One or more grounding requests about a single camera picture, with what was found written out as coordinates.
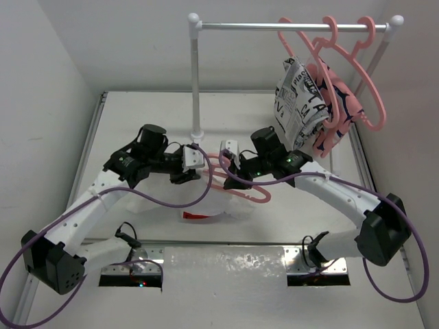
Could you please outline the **white t shirt red print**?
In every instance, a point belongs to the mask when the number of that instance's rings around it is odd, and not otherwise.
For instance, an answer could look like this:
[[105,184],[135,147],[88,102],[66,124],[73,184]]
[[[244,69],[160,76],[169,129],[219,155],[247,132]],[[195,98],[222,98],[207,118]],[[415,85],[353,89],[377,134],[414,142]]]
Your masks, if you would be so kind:
[[[153,173],[148,179],[140,182],[136,190],[167,204],[188,204],[203,194],[208,180],[208,175],[202,174],[199,180],[177,185],[172,184],[167,175]],[[178,221],[196,222],[221,216],[234,220],[248,219],[256,210],[256,206],[247,199],[212,187],[202,201],[185,208],[164,207],[141,196],[130,194],[127,196],[126,210],[136,215],[150,215],[156,210],[163,210]]]

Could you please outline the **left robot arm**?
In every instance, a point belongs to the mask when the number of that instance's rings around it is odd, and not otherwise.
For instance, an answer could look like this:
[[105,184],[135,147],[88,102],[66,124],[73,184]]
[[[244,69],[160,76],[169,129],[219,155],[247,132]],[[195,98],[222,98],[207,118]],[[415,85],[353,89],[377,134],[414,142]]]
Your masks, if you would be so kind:
[[140,242],[121,231],[105,241],[83,245],[99,220],[150,174],[169,176],[172,184],[200,179],[206,155],[194,144],[168,153],[164,128],[145,124],[136,138],[115,151],[94,182],[54,222],[39,233],[30,230],[21,244],[26,270],[56,293],[65,295],[88,273],[130,260]]

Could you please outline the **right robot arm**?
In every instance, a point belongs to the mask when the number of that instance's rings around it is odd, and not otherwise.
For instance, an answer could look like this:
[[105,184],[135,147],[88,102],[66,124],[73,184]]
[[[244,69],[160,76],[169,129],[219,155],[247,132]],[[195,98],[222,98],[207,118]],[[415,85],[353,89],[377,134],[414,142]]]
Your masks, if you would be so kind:
[[222,141],[220,153],[230,160],[224,189],[251,189],[256,186],[254,179],[272,175],[314,195],[355,225],[350,231],[324,231],[312,238],[302,253],[308,267],[319,268],[336,258],[358,257],[384,267],[410,238],[403,202],[396,195],[389,194],[383,201],[359,187],[337,182],[335,175],[308,154],[287,150],[272,126],[257,130],[250,139],[256,151],[252,158],[240,154],[237,141]]

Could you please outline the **newspaper print shirt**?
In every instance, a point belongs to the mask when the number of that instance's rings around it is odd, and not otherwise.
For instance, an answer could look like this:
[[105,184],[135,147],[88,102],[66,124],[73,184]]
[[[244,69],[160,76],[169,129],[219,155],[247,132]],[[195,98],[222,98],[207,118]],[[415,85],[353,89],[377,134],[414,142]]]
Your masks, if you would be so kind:
[[292,149],[300,149],[322,129],[329,112],[316,83],[296,57],[283,61],[275,89],[274,118]]

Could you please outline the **pink patterned shirt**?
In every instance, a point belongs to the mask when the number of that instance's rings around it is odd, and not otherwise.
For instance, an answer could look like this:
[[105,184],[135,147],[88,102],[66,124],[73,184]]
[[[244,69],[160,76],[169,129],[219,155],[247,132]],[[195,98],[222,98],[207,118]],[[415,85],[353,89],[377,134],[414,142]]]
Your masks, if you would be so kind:
[[[329,97],[329,90],[326,86],[325,80],[322,77],[318,77],[318,68],[316,64],[307,64],[306,68],[325,100],[330,119],[332,119],[333,104]],[[327,69],[335,91],[339,109],[339,122],[336,127],[331,129],[322,127],[317,133],[316,139],[313,143],[313,151],[315,155],[321,158],[326,157],[341,139],[348,134],[351,124],[354,123],[364,112],[360,102],[343,80],[329,67],[327,67]]]

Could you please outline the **empty pink hanger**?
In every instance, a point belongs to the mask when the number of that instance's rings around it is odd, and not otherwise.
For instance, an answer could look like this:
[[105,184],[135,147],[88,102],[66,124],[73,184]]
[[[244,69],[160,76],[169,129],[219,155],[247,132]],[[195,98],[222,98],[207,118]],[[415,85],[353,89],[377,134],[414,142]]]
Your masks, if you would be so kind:
[[383,128],[387,120],[385,107],[378,93],[378,90],[376,89],[376,86],[374,85],[374,83],[370,78],[370,75],[366,72],[363,66],[357,61],[358,52],[362,49],[369,48],[369,46],[371,46],[371,44],[374,42],[377,29],[375,27],[375,22],[369,16],[361,17],[357,21],[357,23],[366,26],[366,32],[368,33],[367,39],[365,39],[364,41],[358,40],[355,43],[355,46],[353,47],[353,50],[350,53],[348,53],[344,48],[342,48],[338,44],[334,44],[333,49],[336,52],[338,52],[356,70],[356,72],[361,77],[361,82],[363,82],[367,86],[372,98],[375,101],[375,105],[379,113],[379,121],[376,125],[373,125],[365,114],[362,114],[360,118],[362,119],[364,125],[370,131],[378,132]]

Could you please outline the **white clothes rack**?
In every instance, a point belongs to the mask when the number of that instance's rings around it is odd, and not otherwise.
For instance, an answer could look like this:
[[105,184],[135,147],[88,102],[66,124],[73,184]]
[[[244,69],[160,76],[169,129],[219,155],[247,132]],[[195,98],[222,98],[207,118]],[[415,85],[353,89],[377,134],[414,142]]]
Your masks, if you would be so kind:
[[[296,32],[306,44],[314,60],[320,59],[320,50],[333,49],[337,44],[338,34],[340,32],[366,32],[366,26],[358,23],[338,24],[331,16],[326,16],[321,23],[293,23],[289,19],[281,18],[277,23],[206,23],[200,17],[191,13],[188,15],[189,40],[191,50],[191,87],[192,87],[192,131],[191,139],[195,143],[200,143],[204,137],[204,132],[200,126],[200,84],[199,84],[199,59],[198,59],[198,36],[203,30],[250,30],[250,31],[276,31],[279,40],[282,42],[285,50],[289,55],[293,54],[292,49],[283,37],[283,32]],[[377,67],[385,50],[393,39],[396,31],[404,24],[404,18],[401,15],[393,16],[390,21],[384,25],[377,25],[376,33],[382,33],[383,38],[376,50],[366,72],[371,76]],[[355,96],[360,96],[363,89],[367,87],[360,82]]]

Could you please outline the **metal base plate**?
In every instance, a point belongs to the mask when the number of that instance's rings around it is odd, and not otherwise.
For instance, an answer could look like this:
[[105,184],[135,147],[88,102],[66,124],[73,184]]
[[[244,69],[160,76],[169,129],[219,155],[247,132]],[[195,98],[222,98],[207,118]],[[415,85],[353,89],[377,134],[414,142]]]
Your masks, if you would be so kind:
[[[343,258],[323,263],[321,268],[308,267],[302,257],[306,254],[303,245],[284,245],[281,260],[284,262],[287,279],[292,285],[303,285],[305,280],[314,276],[321,276],[320,285],[335,285],[336,280],[347,280],[348,269]],[[131,265],[109,265],[101,272],[102,286],[141,286],[154,285],[161,278],[160,267],[164,264],[165,245],[147,244],[134,251],[129,257],[135,260]]]

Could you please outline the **aluminium table edge rail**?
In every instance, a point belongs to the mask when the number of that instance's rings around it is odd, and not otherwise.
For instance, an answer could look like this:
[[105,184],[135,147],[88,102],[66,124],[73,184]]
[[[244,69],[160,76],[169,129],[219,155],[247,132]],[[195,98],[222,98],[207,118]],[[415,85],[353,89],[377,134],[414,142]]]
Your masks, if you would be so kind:
[[[91,150],[91,145],[94,141],[95,132],[100,117],[102,115],[102,110],[107,98],[107,94],[108,91],[104,91],[99,95],[97,103],[93,109],[93,116],[88,126],[86,138],[80,143],[80,159],[78,160],[78,164],[75,170],[75,177],[72,183],[71,190],[69,191],[69,198],[66,203],[66,208],[68,208],[73,203],[76,193],[79,189],[80,178],[83,175],[89,151]],[[35,278],[32,274],[27,274],[27,279],[24,284],[18,306],[16,307],[16,310],[14,312],[14,318],[12,320],[14,323],[20,326],[26,325],[36,295],[38,284],[39,280],[37,278]]]

